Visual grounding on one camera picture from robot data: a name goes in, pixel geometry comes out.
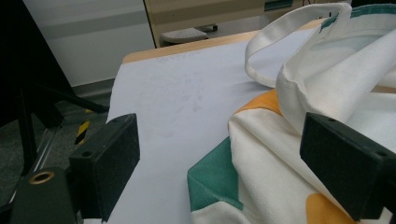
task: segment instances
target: bag handle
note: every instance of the bag handle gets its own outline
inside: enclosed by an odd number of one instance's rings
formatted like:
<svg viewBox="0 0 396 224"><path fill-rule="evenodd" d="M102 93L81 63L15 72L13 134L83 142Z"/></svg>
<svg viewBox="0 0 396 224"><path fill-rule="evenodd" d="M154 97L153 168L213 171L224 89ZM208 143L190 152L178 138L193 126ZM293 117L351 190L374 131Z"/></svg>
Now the bag handle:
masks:
<svg viewBox="0 0 396 224"><path fill-rule="evenodd" d="M338 18L332 25L333 30L335 32L337 30L342 30L342 27L338 29L339 26L343 25L340 21L344 21L344 18L350 18L351 10L352 7L348 3L313 4L306 7L297 8L268 24L255 36L253 36L253 38L251 38L247 44L245 52L245 70L247 75L256 82L273 88L276 84L276 80L259 74L250 65L248 61L250 57L259 50L275 44L277 41L283 39L287 35L295 32L308 22L330 12L333 15L338 12Z"/></svg>

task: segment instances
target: green stripe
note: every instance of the green stripe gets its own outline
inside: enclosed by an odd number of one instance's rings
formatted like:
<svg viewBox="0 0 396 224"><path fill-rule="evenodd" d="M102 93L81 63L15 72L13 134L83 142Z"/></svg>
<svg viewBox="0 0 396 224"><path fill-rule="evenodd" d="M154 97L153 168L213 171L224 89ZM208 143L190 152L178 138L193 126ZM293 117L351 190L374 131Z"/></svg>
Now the green stripe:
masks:
<svg viewBox="0 0 396 224"><path fill-rule="evenodd" d="M187 180L192 212L217 202L243 209L238 201L238 174L231 159L231 141L227 137L190 168Z"/></svg>
<svg viewBox="0 0 396 224"><path fill-rule="evenodd" d="M396 5L393 4L377 4L377 5L366 5L361 7L352 8L350 18L359 17L363 15L372 14L396 14ZM331 17L321 24L320 30L330 26L337 16Z"/></svg>

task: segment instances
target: white fabric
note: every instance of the white fabric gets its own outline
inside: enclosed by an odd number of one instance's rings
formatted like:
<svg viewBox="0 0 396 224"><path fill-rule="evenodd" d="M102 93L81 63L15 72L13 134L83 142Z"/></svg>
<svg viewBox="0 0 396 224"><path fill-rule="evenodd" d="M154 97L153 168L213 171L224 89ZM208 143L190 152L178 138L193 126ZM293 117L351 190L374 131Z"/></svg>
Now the white fabric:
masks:
<svg viewBox="0 0 396 224"><path fill-rule="evenodd" d="M396 151L396 95L370 93L381 79L394 83L396 17L364 15L350 19L348 4L315 5L297 9L262 30L247 45L247 73L259 83L273 80L254 71L249 57L300 26L319 9L338 8L337 20L319 27L292 57L276 79L283 117L267 109L249 109L229 121L233 165L245 186L247 202L262 223L306 223L309 195L321 193L342 206L300 158L306 112L338 119L379 144ZM387 211L376 221L389 223Z"/></svg>

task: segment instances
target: floor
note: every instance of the floor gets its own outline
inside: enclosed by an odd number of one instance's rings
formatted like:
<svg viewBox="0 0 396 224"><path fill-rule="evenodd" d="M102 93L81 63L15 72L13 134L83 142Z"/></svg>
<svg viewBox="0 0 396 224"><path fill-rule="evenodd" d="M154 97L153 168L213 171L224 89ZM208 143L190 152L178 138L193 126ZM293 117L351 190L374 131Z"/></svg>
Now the floor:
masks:
<svg viewBox="0 0 396 224"><path fill-rule="evenodd" d="M208 33L209 38L224 35L233 35L248 31L258 30L268 24L269 19L265 17L253 17L239 21L229 21L218 23L219 29L216 32ZM100 105L109 105L111 87L113 80L103 83L95 83L83 87L75 88L78 96ZM63 169L68 167L68 156L79 147L75 144L78 130L82 122L90 122L85 138L89 138L106 123L106 114L97 116L88 115L84 108L71 105L67 102L60 102L57 108L65 116L65 123L57 130L46 130L43 124L33 115L35 139L38 148L41 148L40 141L45 138L44 133L54 133L51 152L48 155L44 167L58 166ZM17 121L0 128L0 204L10 201L17 182L21 178L23 165L21 136Z"/></svg>

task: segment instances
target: screw hole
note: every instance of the screw hole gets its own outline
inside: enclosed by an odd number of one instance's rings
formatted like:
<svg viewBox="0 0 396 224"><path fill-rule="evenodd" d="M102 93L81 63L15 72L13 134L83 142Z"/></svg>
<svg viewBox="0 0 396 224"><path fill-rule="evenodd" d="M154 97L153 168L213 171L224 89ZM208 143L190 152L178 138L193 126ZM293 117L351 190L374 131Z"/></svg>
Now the screw hole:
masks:
<svg viewBox="0 0 396 224"><path fill-rule="evenodd" d="M83 157L89 157L92 155L92 153L90 151L85 151L81 154Z"/></svg>

